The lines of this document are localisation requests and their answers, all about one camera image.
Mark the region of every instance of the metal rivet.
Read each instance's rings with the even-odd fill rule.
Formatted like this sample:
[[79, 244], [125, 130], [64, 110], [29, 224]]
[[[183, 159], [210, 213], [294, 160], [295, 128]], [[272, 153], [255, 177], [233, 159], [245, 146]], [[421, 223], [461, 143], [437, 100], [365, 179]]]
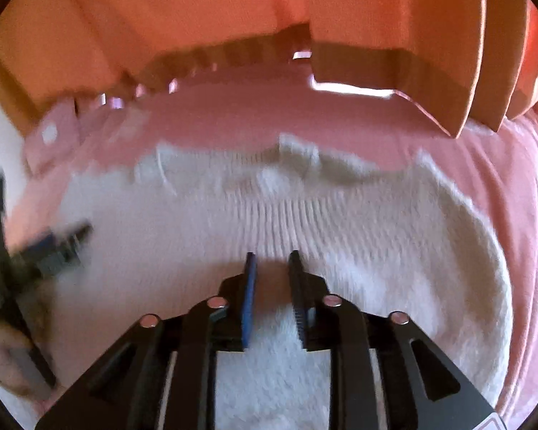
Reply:
[[404, 312], [397, 311], [391, 313], [391, 322], [396, 323], [397, 325], [406, 325], [409, 320], [409, 315], [405, 314]]
[[210, 297], [207, 300], [207, 305], [210, 309], [221, 309], [227, 305], [227, 299], [221, 296]]
[[323, 304], [327, 307], [338, 307], [342, 302], [343, 300], [334, 294], [329, 294], [328, 296], [323, 297]]
[[144, 328], [153, 328], [159, 323], [159, 318], [157, 318], [155, 315], [148, 314], [144, 315], [141, 320], [139, 320], [139, 324]]

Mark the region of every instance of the curtain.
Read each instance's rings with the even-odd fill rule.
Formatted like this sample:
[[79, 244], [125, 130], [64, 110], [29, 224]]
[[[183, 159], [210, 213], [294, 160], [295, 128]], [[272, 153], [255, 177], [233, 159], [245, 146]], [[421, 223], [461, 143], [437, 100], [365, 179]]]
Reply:
[[308, 48], [317, 81], [399, 90], [453, 137], [538, 102], [529, 0], [12, 0], [0, 103], [25, 134], [59, 96], [127, 99]]

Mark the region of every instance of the white wall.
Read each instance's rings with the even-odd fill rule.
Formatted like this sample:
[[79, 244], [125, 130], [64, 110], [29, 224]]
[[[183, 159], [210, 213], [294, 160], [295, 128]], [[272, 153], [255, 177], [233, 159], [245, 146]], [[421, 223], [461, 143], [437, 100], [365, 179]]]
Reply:
[[22, 144], [22, 137], [0, 108], [0, 168], [4, 169], [6, 175], [7, 212], [12, 210], [27, 182]]

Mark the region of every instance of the ribbed fabric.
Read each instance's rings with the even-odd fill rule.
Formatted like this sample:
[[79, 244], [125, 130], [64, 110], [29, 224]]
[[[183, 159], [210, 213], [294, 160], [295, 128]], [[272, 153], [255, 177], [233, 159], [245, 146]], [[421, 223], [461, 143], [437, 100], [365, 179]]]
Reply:
[[403, 310], [496, 403], [511, 288], [488, 222], [430, 157], [381, 172], [282, 137], [261, 153], [161, 144], [129, 169], [76, 176], [60, 223], [94, 227], [85, 269], [57, 285], [52, 353], [70, 385], [145, 313], [171, 317], [259, 257], [245, 354], [220, 354], [218, 429], [326, 428], [329, 355], [306, 353], [286, 260], [299, 250], [332, 292], [377, 315]]

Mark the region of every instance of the bed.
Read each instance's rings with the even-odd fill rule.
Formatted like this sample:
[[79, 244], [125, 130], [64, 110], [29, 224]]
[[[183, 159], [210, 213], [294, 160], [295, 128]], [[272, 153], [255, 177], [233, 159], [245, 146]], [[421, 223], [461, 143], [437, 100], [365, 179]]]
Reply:
[[[59, 131], [83, 133], [74, 141], [67, 132], [57, 138], [74, 146], [28, 184], [8, 220], [9, 244], [20, 245], [56, 225], [57, 209], [73, 174], [132, 166], [160, 142], [253, 151], [285, 132], [354, 153], [383, 169], [401, 169], [425, 150], [489, 216], [504, 250], [513, 289], [514, 330], [497, 410], [509, 428], [518, 428], [538, 403], [538, 115], [531, 111], [505, 121], [499, 133], [469, 123], [452, 141], [402, 96], [381, 92], [383, 98], [374, 98], [316, 87], [320, 88], [310, 66], [297, 60], [201, 73], [179, 81], [171, 93], [114, 101], [113, 107], [108, 100], [78, 115], [72, 114], [73, 102], [66, 102], [70, 108], [62, 102], [46, 115], [38, 137], [44, 138], [52, 124]], [[67, 122], [75, 122], [75, 128], [63, 126]], [[107, 338], [107, 346], [114, 339]], [[10, 405], [16, 408], [15, 402]]]

